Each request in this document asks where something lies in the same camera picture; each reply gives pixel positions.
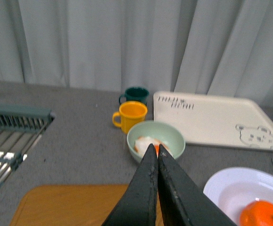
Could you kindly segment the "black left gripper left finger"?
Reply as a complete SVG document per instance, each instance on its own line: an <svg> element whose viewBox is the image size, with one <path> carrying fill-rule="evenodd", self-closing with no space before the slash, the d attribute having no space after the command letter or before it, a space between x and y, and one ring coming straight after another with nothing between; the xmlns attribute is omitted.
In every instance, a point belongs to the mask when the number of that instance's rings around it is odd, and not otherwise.
<svg viewBox="0 0 273 226"><path fill-rule="evenodd" d="M104 226L154 226L157 217L158 162L150 144L122 198Z"/></svg>

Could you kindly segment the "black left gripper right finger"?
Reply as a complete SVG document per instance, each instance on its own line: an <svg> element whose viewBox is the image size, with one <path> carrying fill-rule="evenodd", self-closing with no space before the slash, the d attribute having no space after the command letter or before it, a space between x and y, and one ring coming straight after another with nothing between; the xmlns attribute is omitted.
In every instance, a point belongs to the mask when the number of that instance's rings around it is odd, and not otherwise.
<svg viewBox="0 0 273 226"><path fill-rule="evenodd" d="M165 226L234 226L180 167L159 146L158 195Z"/></svg>

